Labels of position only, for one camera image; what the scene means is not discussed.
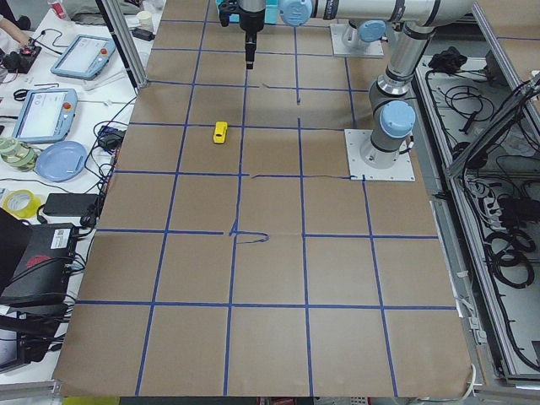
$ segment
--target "blue lid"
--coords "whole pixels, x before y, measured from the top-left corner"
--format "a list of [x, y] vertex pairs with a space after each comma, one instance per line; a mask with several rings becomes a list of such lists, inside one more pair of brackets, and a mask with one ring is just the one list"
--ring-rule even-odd
[[66, 181], [83, 170], [86, 156], [86, 149], [80, 143], [58, 142], [40, 154], [35, 172], [49, 181]]
[[386, 25], [384, 21], [371, 19], [360, 26], [358, 34], [363, 42], [374, 42], [382, 38], [385, 31]]
[[293, 27], [305, 24], [311, 17], [311, 0], [279, 0], [281, 20]]
[[383, 107], [380, 121], [390, 138], [405, 138], [413, 130], [416, 113], [405, 101], [394, 100]]

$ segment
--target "teal box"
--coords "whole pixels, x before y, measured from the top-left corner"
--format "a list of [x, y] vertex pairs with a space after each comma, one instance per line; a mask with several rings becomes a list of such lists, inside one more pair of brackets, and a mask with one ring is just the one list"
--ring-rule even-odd
[[[223, 1], [224, 0], [216, 0], [216, 8], [219, 7], [219, 5]], [[238, 15], [231, 15], [230, 22], [237, 23]], [[276, 24], [277, 22], [278, 22], [278, 0], [267, 0], [267, 11], [264, 14], [264, 23]]]

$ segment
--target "white mounting plate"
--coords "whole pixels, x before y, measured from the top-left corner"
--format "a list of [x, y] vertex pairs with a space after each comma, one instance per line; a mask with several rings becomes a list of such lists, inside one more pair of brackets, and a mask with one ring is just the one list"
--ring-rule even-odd
[[360, 146], [371, 136], [371, 130], [346, 129], [348, 172], [352, 180], [367, 181], [414, 181], [413, 164], [408, 154], [400, 154], [396, 163], [389, 169], [371, 167], [360, 157]]
[[335, 57], [372, 57], [383, 58], [385, 56], [379, 40], [371, 42], [365, 48], [351, 49], [345, 46], [342, 41], [343, 32], [347, 29], [347, 24], [330, 24], [332, 37], [332, 48]]

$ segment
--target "roll of tape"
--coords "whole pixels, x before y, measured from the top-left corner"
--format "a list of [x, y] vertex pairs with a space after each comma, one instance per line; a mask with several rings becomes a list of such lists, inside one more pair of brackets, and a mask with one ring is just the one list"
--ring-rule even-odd
[[21, 219], [31, 218], [37, 213], [41, 200], [28, 190], [11, 192], [3, 202], [3, 209]]

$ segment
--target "blue joint cap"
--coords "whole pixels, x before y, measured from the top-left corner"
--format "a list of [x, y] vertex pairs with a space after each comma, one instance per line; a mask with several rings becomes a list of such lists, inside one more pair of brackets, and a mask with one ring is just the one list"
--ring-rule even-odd
[[279, 15], [286, 25], [303, 25], [310, 19], [312, 12], [311, 0], [279, 0]]
[[394, 100], [383, 107], [380, 121], [390, 138], [405, 138], [413, 130], [416, 113], [405, 101]]
[[382, 38], [386, 31], [386, 24], [379, 19], [365, 21], [358, 28], [358, 35], [363, 42], [375, 42]]

